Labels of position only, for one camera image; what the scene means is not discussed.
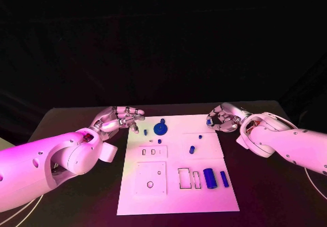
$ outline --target dark curtain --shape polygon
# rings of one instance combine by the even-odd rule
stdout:
[[[327,51],[315,8],[158,1],[0,1],[0,8],[0,136],[14,144],[54,107],[280,100]]]

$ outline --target table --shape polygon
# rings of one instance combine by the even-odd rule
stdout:
[[[205,114],[220,103],[133,106],[145,116]],[[276,101],[234,102],[252,113],[270,112],[286,118]],[[30,141],[87,127],[103,107],[51,109]],[[109,140],[118,147],[112,163],[97,161],[93,169],[74,177],[43,199],[20,226],[327,226],[327,201],[316,193],[303,168],[275,153],[262,158],[236,142],[239,132],[217,132],[240,212],[116,216],[128,130]],[[14,226],[30,206],[7,223]],[[18,209],[0,214],[4,220]]]

